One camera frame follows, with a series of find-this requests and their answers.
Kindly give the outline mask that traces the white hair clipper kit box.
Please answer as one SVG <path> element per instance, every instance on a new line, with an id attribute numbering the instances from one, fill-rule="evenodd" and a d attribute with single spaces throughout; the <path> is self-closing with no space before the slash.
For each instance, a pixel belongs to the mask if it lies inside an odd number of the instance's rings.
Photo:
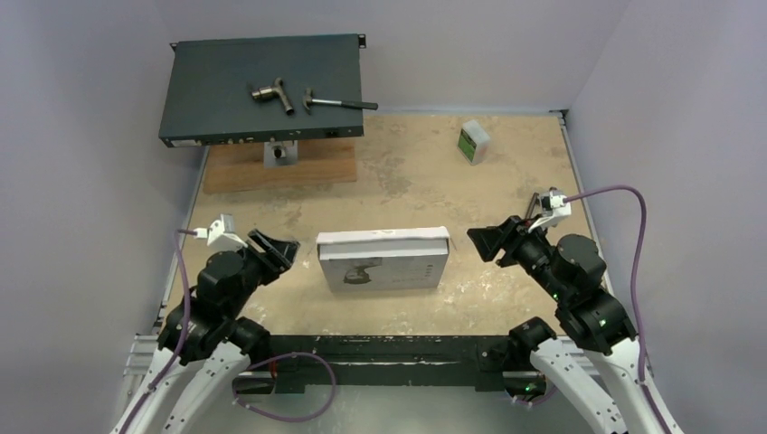
<path id="1" fill-rule="evenodd" d="M 317 258 L 335 292 L 436 288 L 450 255 L 444 226 L 320 232 Z"/>

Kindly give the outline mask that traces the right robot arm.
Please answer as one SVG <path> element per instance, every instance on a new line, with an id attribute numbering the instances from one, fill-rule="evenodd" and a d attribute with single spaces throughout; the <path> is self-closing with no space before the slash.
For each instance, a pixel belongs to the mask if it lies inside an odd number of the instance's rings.
<path id="1" fill-rule="evenodd" d="M 638 330 L 602 285 L 607 266 L 592 239 L 567 234 L 551 243 L 544 230 L 518 216 L 467 234 L 483 261 L 521 267 L 555 301 L 560 327 L 601 380 L 577 363 L 540 317 L 510 330 L 507 354 L 514 365 L 542 373 L 595 433 L 681 432 L 639 361 Z"/>

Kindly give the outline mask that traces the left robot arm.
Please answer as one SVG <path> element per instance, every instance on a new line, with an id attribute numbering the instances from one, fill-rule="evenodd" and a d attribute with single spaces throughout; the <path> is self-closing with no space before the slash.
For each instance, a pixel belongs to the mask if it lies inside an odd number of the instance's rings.
<path id="1" fill-rule="evenodd" d="M 182 300 L 167 315 L 147 374 L 115 433 L 182 433 L 237 374 L 270 363 L 270 332 L 241 312 L 257 288 L 290 270 L 299 242 L 257 229 L 247 239 L 213 228 L 191 234 L 213 254 L 195 284 L 182 276 Z"/>

